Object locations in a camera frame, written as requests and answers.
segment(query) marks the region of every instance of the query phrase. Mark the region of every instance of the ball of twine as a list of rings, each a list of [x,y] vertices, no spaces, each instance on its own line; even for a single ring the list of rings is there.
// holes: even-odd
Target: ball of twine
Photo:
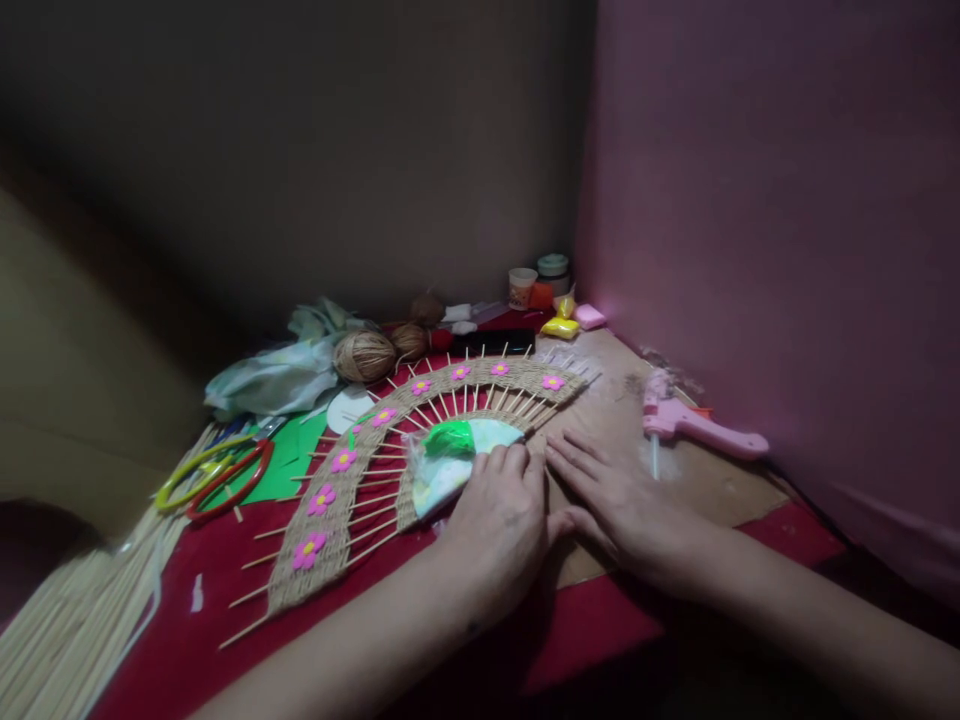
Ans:
[[[424,327],[436,327],[446,314],[443,303],[424,293],[410,304],[410,320]]]
[[[396,359],[397,351],[390,341],[372,330],[354,330],[333,351],[334,368],[350,382],[380,380],[393,369]]]
[[[430,349],[430,336],[419,325],[408,323],[393,331],[390,342],[404,361],[419,360]]]

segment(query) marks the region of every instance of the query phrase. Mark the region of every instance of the hand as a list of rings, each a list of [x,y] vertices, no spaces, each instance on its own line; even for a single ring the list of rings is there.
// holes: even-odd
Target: hand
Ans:
[[[664,592],[688,599],[698,594],[708,550],[724,529],[673,502],[639,458],[613,460],[579,433],[548,436],[547,462],[589,508],[567,508],[579,532]]]
[[[478,621],[503,619],[526,595],[558,537],[573,530],[561,511],[545,516],[543,456],[523,445],[477,455],[473,472],[435,544],[445,572],[464,577]]]

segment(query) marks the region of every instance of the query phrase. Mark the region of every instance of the black object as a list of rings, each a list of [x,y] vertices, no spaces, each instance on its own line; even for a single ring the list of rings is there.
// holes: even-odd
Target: black object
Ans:
[[[503,346],[506,345],[507,355],[523,355],[528,349],[532,355],[537,349],[536,342],[537,334],[533,328],[481,330],[455,337],[450,354],[463,356],[469,348],[470,357],[480,357],[486,346],[487,357],[499,357],[503,354]]]

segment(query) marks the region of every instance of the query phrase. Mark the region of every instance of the scissors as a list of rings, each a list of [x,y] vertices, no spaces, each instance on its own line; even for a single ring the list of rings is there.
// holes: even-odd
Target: scissors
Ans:
[[[250,479],[250,482],[248,482],[241,490],[241,500],[245,498],[250,494],[257,482],[259,482],[260,478],[263,477],[263,473],[270,464],[270,458],[273,456],[273,442],[269,438],[277,430],[279,430],[285,422],[286,418],[271,418],[263,424],[258,433],[245,434],[239,437],[230,437],[224,442],[217,443],[216,445],[207,448],[195,458],[177,468],[173,475],[170,476],[170,478],[157,492],[157,497],[154,501],[157,510],[163,513],[172,512],[177,508],[183,507],[184,505],[196,500],[201,493],[204,493],[204,491],[209,490],[212,492],[212,488],[220,487],[220,485],[222,485],[224,476],[227,473],[229,473],[227,479],[229,479],[229,477],[233,477],[237,472],[247,467],[259,456],[262,458],[260,461],[260,468],[256,473],[254,473],[254,476]],[[241,460],[239,465],[233,465],[233,458],[236,452],[235,448],[239,448],[241,445],[251,441],[254,442],[253,452]],[[176,489],[176,487],[180,485],[184,479],[193,475],[194,471],[196,470],[200,470],[203,473],[203,476],[197,482],[196,487],[176,500],[171,500],[170,496],[173,494],[173,491]],[[209,497],[209,493],[204,494],[203,499],[206,499],[207,497]],[[225,505],[225,508],[230,509],[234,506],[234,504],[235,503],[228,502]]]
[[[263,477],[263,474],[267,471],[267,468],[270,466],[270,460],[273,457],[273,448],[274,443],[270,437],[287,421],[286,418],[275,417],[271,418],[263,425],[260,426],[260,431],[256,435],[248,436],[248,439],[254,442],[253,452],[249,452],[244,456],[244,458],[236,463],[235,465],[230,465],[226,470],[220,470],[219,468],[214,472],[214,479],[205,483],[204,487],[200,490],[199,494],[193,498],[193,502],[190,503],[190,507],[187,508],[187,518],[197,525],[202,525],[210,520],[213,520],[216,517],[220,517],[228,510],[232,510],[234,507],[243,502],[247,495],[253,492],[253,489],[257,486],[257,483],[260,482],[260,479]],[[213,493],[219,490],[221,487],[226,486],[230,480],[236,477],[240,472],[245,470],[250,466],[254,460],[260,458],[260,463],[257,465],[256,472],[250,476],[250,479],[247,480],[246,484],[232,496],[228,497],[224,502],[215,505],[209,510],[201,510],[204,502],[209,498]]]

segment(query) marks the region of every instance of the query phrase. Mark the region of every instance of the finger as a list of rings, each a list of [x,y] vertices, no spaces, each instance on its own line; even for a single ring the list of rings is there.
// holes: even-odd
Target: finger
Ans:
[[[487,469],[487,463],[490,460],[490,456],[487,453],[479,453],[473,459],[473,471],[470,473],[471,478],[475,478],[480,475],[484,470]]]
[[[503,461],[504,474],[509,473],[518,478],[523,477],[523,471],[526,470],[529,459],[530,454],[527,452],[526,446],[514,443],[507,450],[507,457]]]
[[[491,472],[503,472],[503,461],[507,458],[507,449],[503,445],[497,445],[490,453],[490,459],[487,460],[487,469]]]
[[[595,459],[604,465],[610,465],[610,456],[600,447],[600,443],[592,437],[584,435],[577,430],[565,429],[563,436],[570,441],[572,445],[580,448],[585,453],[592,455]]]
[[[550,436],[547,438],[547,442],[554,450],[563,455],[567,462],[583,471],[592,480],[597,480],[603,472],[603,465],[595,457],[588,455],[580,448],[574,447],[562,437]]]
[[[543,455],[535,453],[530,456],[530,464],[527,465],[527,471],[523,474],[523,484],[526,485],[530,494],[541,504],[543,503],[544,496],[543,480],[545,468],[546,464]]]
[[[557,510],[547,516],[547,547],[553,547],[553,544],[564,535],[569,535],[574,531],[573,518],[568,512],[570,508]]]
[[[552,445],[547,445],[547,462],[557,471],[557,474],[573,488],[580,497],[592,505],[591,496],[599,489],[597,482],[583,470],[570,464]]]
[[[567,513],[574,530],[584,537],[590,538],[608,552],[611,550],[613,543],[610,542],[607,534],[600,529],[596,518],[593,517],[589,511],[577,505],[571,505],[570,507],[564,508],[563,511]]]

